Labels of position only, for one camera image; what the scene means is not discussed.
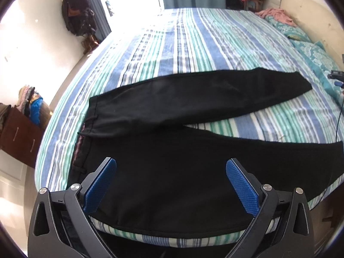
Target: black pants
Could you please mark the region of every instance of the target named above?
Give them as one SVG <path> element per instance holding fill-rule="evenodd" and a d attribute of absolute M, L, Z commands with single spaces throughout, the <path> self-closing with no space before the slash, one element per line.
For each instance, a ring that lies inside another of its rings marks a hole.
<path fill-rule="evenodd" d="M 255 69 L 166 76 L 93 97 L 68 182 L 81 182 L 112 157 L 116 176 L 94 218 L 123 231 L 172 238 L 243 230 L 252 216 L 226 177 L 228 159 L 238 158 L 277 190 L 301 187 L 310 200 L 327 187 L 330 168 L 332 180 L 343 173 L 342 142 L 264 142 L 181 124 L 242 115 L 309 89 L 298 73 Z"/>
<path fill-rule="evenodd" d="M 90 98 L 82 135 L 114 138 L 161 126 L 219 121 L 288 101 L 311 89 L 298 72 L 263 68 L 157 77 Z"/>

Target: drawer handle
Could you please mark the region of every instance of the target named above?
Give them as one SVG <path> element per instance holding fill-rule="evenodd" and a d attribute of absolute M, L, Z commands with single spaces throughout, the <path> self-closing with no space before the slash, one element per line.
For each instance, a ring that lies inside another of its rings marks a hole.
<path fill-rule="evenodd" d="M 33 140 L 33 143 L 32 143 L 32 147 L 31 147 L 30 153 L 32 152 L 34 145 L 35 145 L 35 140 Z"/>
<path fill-rule="evenodd" d="M 17 127 L 17 130 L 16 130 L 16 132 L 15 132 L 15 134 L 14 134 L 13 141 L 14 141 L 14 140 L 15 140 L 15 138 L 17 137 L 18 131 L 19 131 L 19 127 Z"/>

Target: striped bedsheet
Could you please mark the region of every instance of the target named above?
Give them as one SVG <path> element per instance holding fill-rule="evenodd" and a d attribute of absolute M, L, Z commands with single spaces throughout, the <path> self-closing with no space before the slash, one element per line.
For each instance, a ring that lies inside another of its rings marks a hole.
<path fill-rule="evenodd" d="M 128 32 L 121 37 L 110 34 L 89 57 L 63 94 L 44 133 L 35 170 L 37 189 L 66 189 L 77 132 L 90 97 L 172 73 L 256 67 L 281 72 L 299 71 L 312 84 L 313 90 L 258 112 L 190 127 L 265 141 L 335 141 L 339 107 L 284 35 L 251 12 L 170 9 L 155 17 L 140 32 Z M 343 140 L 343 134 L 344 121 L 341 120 L 338 138 Z M 312 199 L 310 208 L 342 181 L 343 176 Z M 92 221 L 97 229 L 107 233 L 174 247 L 228 244 L 238 240 L 243 232 L 195 240 L 153 238 L 115 230 L 95 219 Z M 276 222 L 271 222 L 269 231 L 276 227 Z"/>

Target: pillow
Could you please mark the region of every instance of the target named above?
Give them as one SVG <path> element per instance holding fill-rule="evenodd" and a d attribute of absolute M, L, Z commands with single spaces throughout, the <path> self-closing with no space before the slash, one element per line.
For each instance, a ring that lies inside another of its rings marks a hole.
<path fill-rule="evenodd" d="M 325 91 L 337 102 L 339 106 L 341 106 L 343 102 L 343 99 L 341 99 L 341 97 L 343 97 L 343 90 L 339 86 L 334 85 L 336 80 L 327 78 L 327 75 L 331 73 L 331 70 L 339 71 L 336 62 L 328 56 L 328 54 L 319 45 L 296 40 L 290 40 L 290 42 L 306 60 L 308 66 L 320 80 Z"/>
<path fill-rule="evenodd" d="M 317 41 L 316 43 L 314 43 L 315 45 L 319 46 L 323 51 L 326 51 L 324 45 L 322 44 L 321 41 Z"/>
<path fill-rule="evenodd" d="M 267 20 L 273 27 L 275 27 L 279 32 L 285 35 L 288 39 L 297 40 L 297 41 L 305 41 L 311 43 L 311 39 L 308 35 L 300 28 L 300 27 L 292 27 L 288 24 L 281 23 L 276 21 L 271 15 L 266 16 L 265 20 Z"/>

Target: headboard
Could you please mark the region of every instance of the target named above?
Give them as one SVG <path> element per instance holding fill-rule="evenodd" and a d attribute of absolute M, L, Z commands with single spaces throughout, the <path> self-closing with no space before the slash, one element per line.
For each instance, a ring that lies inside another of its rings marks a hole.
<path fill-rule="evenodd" d="M 321 41 L 327 54 L 344 70 L 344 30 L 331 11 L 313 0 L 281 0 L 280 8 L 314 43 Z"/>

